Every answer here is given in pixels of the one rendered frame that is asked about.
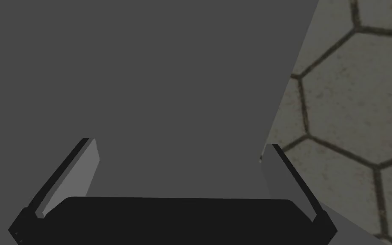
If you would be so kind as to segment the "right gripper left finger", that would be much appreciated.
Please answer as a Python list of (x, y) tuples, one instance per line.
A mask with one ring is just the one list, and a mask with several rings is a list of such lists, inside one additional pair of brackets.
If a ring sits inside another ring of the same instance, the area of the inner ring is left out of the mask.
[(68, 197), (85, 197), (97, 171), (100, 156), (94, 138), (81, 139), (36, 193), (28, 208), (44, 218)]

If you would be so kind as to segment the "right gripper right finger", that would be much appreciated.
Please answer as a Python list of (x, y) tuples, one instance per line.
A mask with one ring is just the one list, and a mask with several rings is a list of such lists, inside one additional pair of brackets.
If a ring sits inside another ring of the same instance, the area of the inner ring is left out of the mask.
[(278, 144), (266, 144), (261, 168), (272, 199), (289, 200), (312, 223), (317, 221), (321, 204)]

